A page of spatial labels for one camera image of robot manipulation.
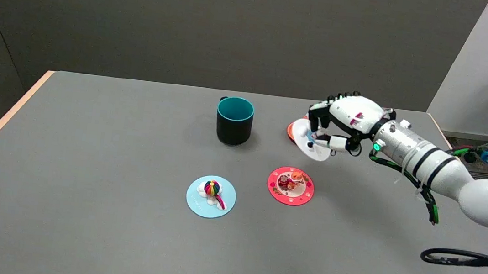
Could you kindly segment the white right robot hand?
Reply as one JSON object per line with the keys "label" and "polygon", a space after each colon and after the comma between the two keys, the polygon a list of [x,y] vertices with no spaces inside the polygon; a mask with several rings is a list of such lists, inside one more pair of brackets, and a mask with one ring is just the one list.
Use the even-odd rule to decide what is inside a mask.
{"label": "white right robot hand", "polygon": [[307,116],[307,147],[320,146],[330,149],[332,155],[342,152],[355,157],[362,152],[361,141],[373,140],[386,122],[396,119],[396,110],[381,107],[354,91],[314,103]]}

